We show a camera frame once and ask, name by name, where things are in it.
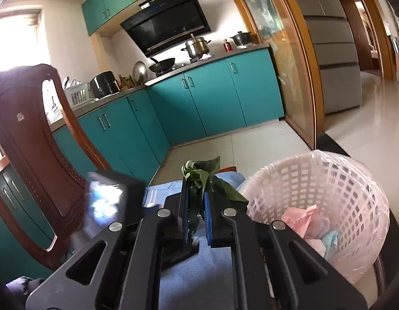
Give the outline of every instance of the kitchen counter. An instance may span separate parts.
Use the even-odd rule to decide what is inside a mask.
[[[75,113],[76,117],[79,118],[82,115],[85,115],[85,114],[87,114],[87,113],[89,113],[91,111],[94,111],[94,110],[98,109],[99,107],[102,107],[102,106],[104,106],[104,105],[106,105],[106,104],[108,104],[108,103],[110,103],[112,101],[115,101],[115,100],[117,100],[119,98],[122,98],[122,97],[126,97],[126,96],[132,94],[133,92],[137,92],[139,90],[143,90],[144,88],[147,88],[148,86],[154,85],[157,82],[161,82],[162,80],[165,80],[167,78],[173,77],[174,75],[177,75],[179,73],[186,72],[188,70],[191,70],[193,68],[196,68],[196,67],[204,65],[204,64],[211,63],[213,61],[217,61],[217,60],[220,60],[220,59],[225,59],[227,57],[239,55],[241,53],[245,53],[245,52],[249,52],[249,51],[254,51],[254,50],[268,48],[269,46],[270,46],[269,43],[263,43],[263,44],[251,45],[251,46],[246,47],[245,49],[234,48],[233,51],[227,52],[227,53],[225,53],[223,55],[212,56],[212,57],[210,57],[208,59],[201,59],[201,60],[199,60],[199,61],[197,61],[195,63],[191,63],[191,64],[188,64],[188,65],[182,66],[182,67],[180,67],[180,68],[178,68],[178,69],[176,69],[174,71],[171,71],[171,72],[169,72],[167,74],[164,74],[164,75],[162,75],[160,77],[151,79],[151,80],[149,80],[148,82],[146,82],[143,85],[136,86],[136,87],[134,87],[134,88],[132,88],[130,90],[127,90],[127,91],[122,91],[122,92],[119,92],[119,93],[116,93],[116,94],[113,94],[113,95],[109,95],[109,96],[107,96],[105,98],[102,98],[102,99],[100,99],[98,101],[95,101],[92,104],[85,105],[83,107],[77,108],[76,110],[73,110],[73,112]],[[54,123],[52,123],[50,125],[50,130],[53,132],[53,131],[63,127],[64,125],[65,125],[64,119],[63,118],[59,119],[58,121],[56,121],[56,122],[54,122]]]

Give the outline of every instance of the cabinet handle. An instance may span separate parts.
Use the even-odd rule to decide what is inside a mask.
[[[25,202],[25,199],[24,199],[23,196],[21,195],[20,191],[17,189],[17,186],[16,186],[16,184],[14,183],[13,180],[11,181],[11,184],[13,184],[13,186],[14,186],[14,188],[16,189],[17,193],[19,194],[21,200],[22,200],[23,202]]]
[[[134,100],[131,100],[130,102],[133,103],[133,109],[135,110],[135,112],[138,112],[138,108],[136,107],[136,103]]]
[[[105,118],[106,122],[108,123],[108,127],[112,127],[111,122],[109,121],[109,118],[106,114],[103,115],[103,117]]]
[[[192,81],[192,78],[191,78],[191,77],[187,77],[186,79],[188,80],[188,85],[189,85],[190,87],[195,87],[194,82]]]
[[[231,66],[232,73],[237,73],[236,72],[237,69],[234,68],[235,67],[234,63],[230,63],[230,66]]]
[[[12,206],[14,207],[15,210],[17,210],[17,206],[14,204],[14,202],[11,200],[9,194],[7,193],[6,188],[3,188],[4,194],[7,196],[7,198],[9,199],[10,203],[12,204]]]
[[[97,119],[99,120],[99,123],[100,123],[100,125],[102,126],[103,131],[106,131],[105,124],[103,123],[101,117],[97,117]]]
[[[181,78],[182,81],[182,85],[184,86],[184,88],[186,88],[188,90],[188,86],[186,85],[186,80]]]

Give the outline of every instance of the black wok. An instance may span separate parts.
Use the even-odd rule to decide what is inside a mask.
[[[160,73],[165,70],[169,70],[175,64],[175,58],[168,58],[163,61],[157,61],[155,58],[150,58],[155,62],[155,64],[149,67],[153,73]]]

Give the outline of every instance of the red bottle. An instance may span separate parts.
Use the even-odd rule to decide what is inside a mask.
[[[228,42],[227,40],[224,40],[224,49],[225,49],[225,51],[227,51],[227,52],[232,51],[231,44],[230,44],[230,42]]]

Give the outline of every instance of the tiled floor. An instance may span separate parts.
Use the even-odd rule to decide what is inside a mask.
[[[382,186],[399,224],[399,82],[361,72],[363,104],[326,117],[326,133],[363,162]],[[368,305],[377,299],[373,269],[356,284]]]
[[[236,166],[245,177],[265,165],[310,149],[285,121],[270,122],[232,134],[174,148],[151,185],[182,179],[186,161],[221,156],[221,168]]]

